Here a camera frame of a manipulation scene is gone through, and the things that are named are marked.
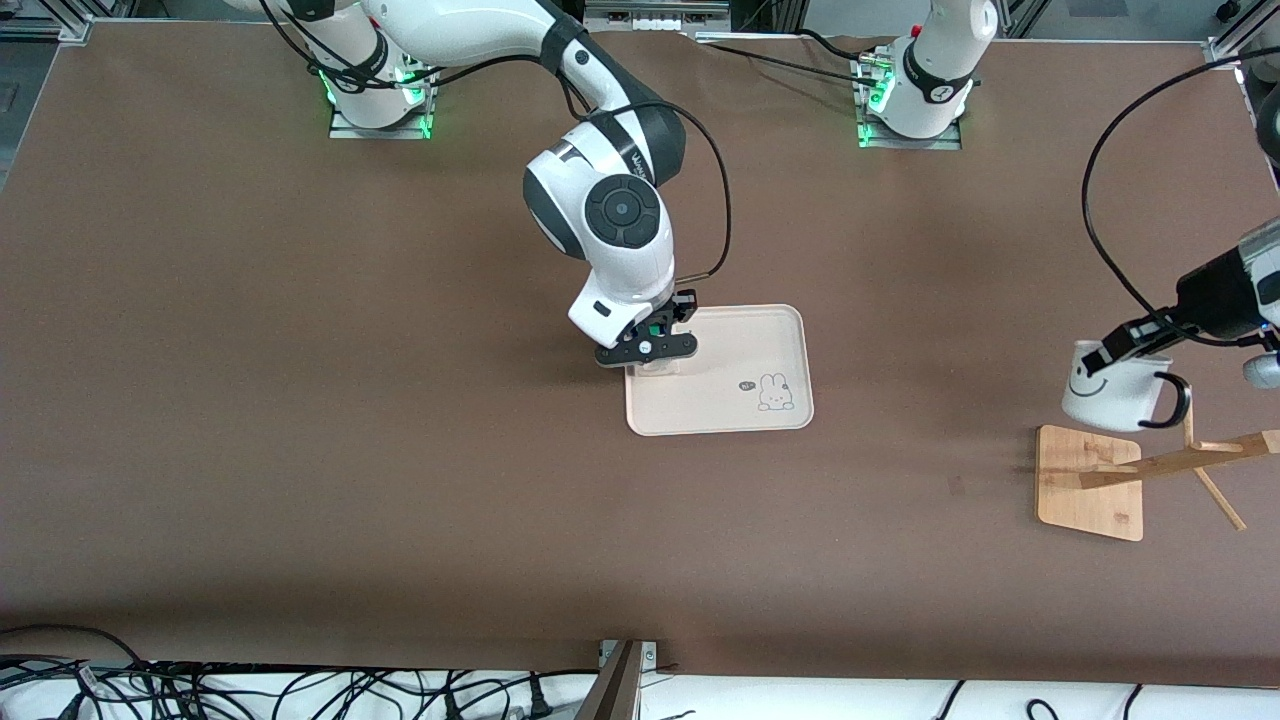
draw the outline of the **bunny drawing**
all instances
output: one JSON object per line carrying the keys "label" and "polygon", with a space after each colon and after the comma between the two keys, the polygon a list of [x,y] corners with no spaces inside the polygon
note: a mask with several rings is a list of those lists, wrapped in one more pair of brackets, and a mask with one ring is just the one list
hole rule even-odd
{"label": "bunny drawing", "polygon": [[760,410],[795,410],[791,388],[782,373],[760,378]]}

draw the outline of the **wooden stand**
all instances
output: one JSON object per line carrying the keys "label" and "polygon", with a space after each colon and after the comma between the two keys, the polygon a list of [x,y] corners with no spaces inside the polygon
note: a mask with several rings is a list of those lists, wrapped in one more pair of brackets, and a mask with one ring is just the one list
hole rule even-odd
{"label": "wooden stand", "polygon": [[1231,525],[1245,529],[1204,468],[1276,455],[1280,430],[1197,442],[1190,410],[1183,429],[1185,448],[1142,457],[1133,441],[1041,427],[1036,437],[1036,515],[1050,525],[1137,542],[1142,539],[1142,480],[1193,470]]}

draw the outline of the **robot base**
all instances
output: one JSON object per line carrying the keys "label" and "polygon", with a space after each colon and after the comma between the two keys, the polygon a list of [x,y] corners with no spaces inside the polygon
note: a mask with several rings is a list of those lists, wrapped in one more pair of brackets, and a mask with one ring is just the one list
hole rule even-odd
{"label": "robot base", "polygon": [[627,368],[632,430],[675,436],[794,430],[809,424],[809,355],[795,307],[703,307],[685,325],[698,334],[696,355]]}
{"label": "robot base", "polygon": [[[869,77],[877,82],[884,81],[884,74],[892,72],[893,61],[890,47],[882,45],[870,53],[863,53],[858,60],[849,61],[854,77]],[[942,135],[927,140],[906,137],[890,129],[884,120],[870,111],[873,100],[879,100],[876,87],[852,83],[854,109],[858,115],[859,147],[892,147],[899,150],[960,150],[960,123],[952,120]]]}
{"label": "robot base", "polygon": [[401,122],[385,128],[362,128],[351,124],[338,111],[333,102],[333,95],[329,95],[329,106],[333,109],[329,118],[329,137],[334,140],[431,140],[431,127],[435,123],[435,97],[439,88],[433,85],[403,92],[420,94],[410,99],[417,105],[411,108]]}

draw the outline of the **wooden base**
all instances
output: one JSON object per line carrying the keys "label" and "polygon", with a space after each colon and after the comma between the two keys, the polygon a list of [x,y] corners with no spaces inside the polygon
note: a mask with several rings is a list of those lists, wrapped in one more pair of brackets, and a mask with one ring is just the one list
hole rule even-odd
{"label": "wooden base", "polygon": [[1138,443],[1056,425],[1036,434],[1036,516],[1111,538],[1142,539],[1142,482],[1084,489],[1080,473],[1142,457]]}

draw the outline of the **white mug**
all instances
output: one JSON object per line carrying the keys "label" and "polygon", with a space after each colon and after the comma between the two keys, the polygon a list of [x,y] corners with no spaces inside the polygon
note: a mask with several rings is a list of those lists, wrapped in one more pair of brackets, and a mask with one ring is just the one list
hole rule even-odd
{"label": "white mug", "polygon": [[[1092,340],[1075,343],[1071,374],[1062,391],[1062,411],[1085,425],[1117,433],[1171,428],[1187,418],[1192,391],[1187,380],[1166,372],[1172,365],[1172,359],[1164,355],[1130,357],[1112,363],[1091,377],[1083,360],[1100,347],[1102,343]],[[1152,414],[1164,383],[1174,386],[1178,405],[1171,418],[1156,421]]]}

